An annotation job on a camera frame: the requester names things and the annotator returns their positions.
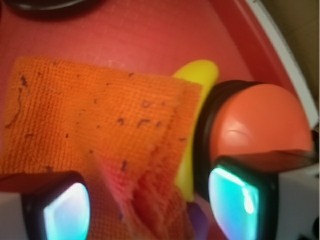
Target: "red plastic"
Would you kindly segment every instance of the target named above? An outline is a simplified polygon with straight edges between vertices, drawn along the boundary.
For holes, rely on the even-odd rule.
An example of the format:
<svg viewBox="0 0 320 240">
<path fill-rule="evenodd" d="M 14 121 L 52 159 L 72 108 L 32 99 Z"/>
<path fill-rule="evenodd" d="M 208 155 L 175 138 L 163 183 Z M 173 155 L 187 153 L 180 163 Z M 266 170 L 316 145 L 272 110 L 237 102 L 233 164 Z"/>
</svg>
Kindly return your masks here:
<svg viewBox="0 0 320 240">
<path fill-rule="evenodd" d="M 228 99 L 216 116 L 210 155 L 263 153 L 274 150 L 312 151 L 307 117 L 287 90 L 271 84 L 251 86 Z"/>
</svg>

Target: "yellow object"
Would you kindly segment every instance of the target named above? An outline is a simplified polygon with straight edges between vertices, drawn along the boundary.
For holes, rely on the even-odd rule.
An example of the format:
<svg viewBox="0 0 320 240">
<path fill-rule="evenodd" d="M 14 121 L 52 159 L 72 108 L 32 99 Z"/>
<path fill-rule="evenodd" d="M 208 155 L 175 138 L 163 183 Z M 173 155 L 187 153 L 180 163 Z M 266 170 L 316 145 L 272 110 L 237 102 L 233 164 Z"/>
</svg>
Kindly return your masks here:
<svg viewBox="0 0 320 240">
<path fill-rule="evenodd" d="M 194 134 L 202 106 L 215 85 L 219 76 L 217 65 L 209 60 L 196 60 L 180 68 L 173 77 L 202 85 L 200 101 L 198 103 L 191 136 L 188 139 L 181 165 L 175 178 L 175 185 L 182 191 L 187 202 L 194 200 L 194 176 L 193 176 L 193 144 Z"/>
</svg>

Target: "red surface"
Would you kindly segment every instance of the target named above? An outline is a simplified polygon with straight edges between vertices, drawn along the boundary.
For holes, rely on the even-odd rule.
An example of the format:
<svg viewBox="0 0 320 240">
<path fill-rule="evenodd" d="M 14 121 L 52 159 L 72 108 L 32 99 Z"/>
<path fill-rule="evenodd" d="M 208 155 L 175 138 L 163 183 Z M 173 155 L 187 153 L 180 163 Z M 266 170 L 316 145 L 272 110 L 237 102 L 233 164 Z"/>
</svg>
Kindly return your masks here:
<svg viewBox="0 0 320 240">
<path fill-rule="evenodd" d="M 244 0 L 210 0 L 210 2 L 254 80 L 276 84 L 296 95 L 275 49 L 246 2 Z"/>
<path fill-rule="evenodd" d="M 218 65 L 220 82 L 255 79 L 293 90 L 243 0 L 106 0 L 61 21 L 24 19 L 2 3 L 0 120 L 14 61 L 28 55 L 168 76 L 188 62 L 208 59 Z M 221 239 L 208 205 L 200 205 L 211 219 L 211 238 Z"/>
</svg>

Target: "orange cloth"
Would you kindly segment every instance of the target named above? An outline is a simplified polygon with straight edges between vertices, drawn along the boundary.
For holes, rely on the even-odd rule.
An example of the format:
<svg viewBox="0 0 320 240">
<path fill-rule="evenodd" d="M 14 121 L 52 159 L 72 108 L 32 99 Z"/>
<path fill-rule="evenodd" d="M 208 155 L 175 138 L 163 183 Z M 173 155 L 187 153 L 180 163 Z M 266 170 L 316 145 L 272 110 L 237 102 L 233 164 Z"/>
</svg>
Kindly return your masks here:
<svg viewBox="0 0 320 240">
<path fill-rule="evenodd" d="M 199 93 L 172 77 L 19 58 L 0 173 L 80 172 L 91 201 L 89 239 L 192 239 L 174 178 Z"/>
</svg>

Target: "black rim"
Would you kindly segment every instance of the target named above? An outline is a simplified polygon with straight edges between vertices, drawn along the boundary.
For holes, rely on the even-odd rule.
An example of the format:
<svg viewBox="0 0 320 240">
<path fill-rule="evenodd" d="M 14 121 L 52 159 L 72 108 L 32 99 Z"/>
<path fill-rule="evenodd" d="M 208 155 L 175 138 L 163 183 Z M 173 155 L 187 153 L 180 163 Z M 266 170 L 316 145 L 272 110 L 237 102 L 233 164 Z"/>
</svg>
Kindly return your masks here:
<svg viewBox="0 0 320 240">
<path fill-rule="evenodd" d="M 193 176 L 196 191 L 209 202 L 208 180 L 212 168 L 210 158 L 210 133 L 217 113 L 234 94 L 262 84 L 256 81 L 229 80 L 214 86 L 203 104 L 193 141 Z"/>
</svg>

